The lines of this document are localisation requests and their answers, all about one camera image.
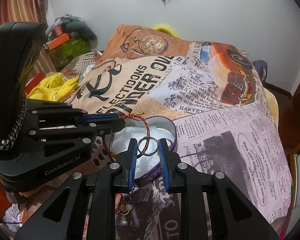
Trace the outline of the gold pendant charm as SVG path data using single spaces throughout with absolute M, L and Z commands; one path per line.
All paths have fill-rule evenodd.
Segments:
M 131 197 L 128 194 L 115 195 L 115 214 L 126 216 L 133 210 Z

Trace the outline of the purple heart-shaped tin box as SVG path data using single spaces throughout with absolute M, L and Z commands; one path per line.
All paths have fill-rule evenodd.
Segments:
M 113 153 L 121 153 L 128 149 L 130 139 L 138 143 L 137 154 L 145 148 L 144 155 L 136 161 L 134 183 L 138 187 L 145 186 L 161 175 L 159 158 L 159 140 L 166 139 L 171 151 L 177 149 L 177 132 L 174 123 L 163 116 L 152 116 L 145 122 L 136 118 L 126 119 L 125 127 L 118 132 L 106 136 L 106 145 Z

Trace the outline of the yellow garment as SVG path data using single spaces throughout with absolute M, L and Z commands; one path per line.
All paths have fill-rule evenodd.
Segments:
M 66 79 L 63 73 L 56 73 L 44 78 L 29 94 L 28 99 L 62 102 L 79 86 L 79 75 Z

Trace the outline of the red box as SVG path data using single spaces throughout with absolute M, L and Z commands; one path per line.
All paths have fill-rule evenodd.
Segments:
M 30 94 L 30 92 L 34 89 L 34 87 L 38 86 L 40 81 L 45 78 L 45 74 L 38 73 L 35 77 L 33 77 L 25 86 L 25 93 Z

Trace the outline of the orange box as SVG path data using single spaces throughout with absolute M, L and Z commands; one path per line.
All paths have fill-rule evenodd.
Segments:
M 53 50 L 55 48 L 57 48 L 58 46 L 60 46 L 61 44 L 67 42 L 68 40 L 70 40 L 70 37 L 67 33 L 62 34 L 61 36 L 55 38 L 54 40 L 52 40 L 51 42 L 49 42 L 47 44 L 48 49 L 49 50 Z

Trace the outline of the striped brown curtain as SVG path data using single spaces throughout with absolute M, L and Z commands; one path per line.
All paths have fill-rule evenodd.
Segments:
M 0 59 L 20 80 L 55 68 L 47 41 L 47 0 L 0 0 Z

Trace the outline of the green patterned bag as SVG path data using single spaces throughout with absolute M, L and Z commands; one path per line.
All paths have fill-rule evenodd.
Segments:
M 49 51 L 49 56 L 56 69 L 68 65 L 74 58 L 90 52 L 90 46 L 86 38 L 73 37 Z

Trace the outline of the striped cloth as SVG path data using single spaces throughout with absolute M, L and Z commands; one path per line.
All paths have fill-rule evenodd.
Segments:
M 96 66 L 98 59 L 102 56 L 100 51 L 91 51 L 74 58 L 61 72 L 65 79 L 71 79 L 79 76 L 79 82 L 86 74 Z

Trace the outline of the newspaper print bed quilt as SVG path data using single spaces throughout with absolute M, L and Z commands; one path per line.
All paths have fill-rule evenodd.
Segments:
M 245 51 L 122 25 L 66 102 L 89 113 L 172 120 L 181 159 L 199 171 L 223 171 L 285 235 L 292 178 Z

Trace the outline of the brown wooden door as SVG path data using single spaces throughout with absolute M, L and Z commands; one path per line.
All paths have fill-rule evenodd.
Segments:
M 290 154 L 300 149 L 300 83 L 279 110 L 279 135 L 285 153 Z

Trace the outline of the yellow hoop behind bed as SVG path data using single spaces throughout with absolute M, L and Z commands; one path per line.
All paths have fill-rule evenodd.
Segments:
M 169 26 L 164 25 L 164 24 L 158 24 L 153 27 L 153 30 L 168 34 L 173 37 L 179 37 L 179 35 Z

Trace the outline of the dark blue bag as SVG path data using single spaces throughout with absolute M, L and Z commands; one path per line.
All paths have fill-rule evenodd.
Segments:
M 253 65 L 259 75 L 262 84 L 264 85 L 266 83 L 266 78 L 268 74 L 267 62 L 263 60 L 257 60 L 253 62 Z

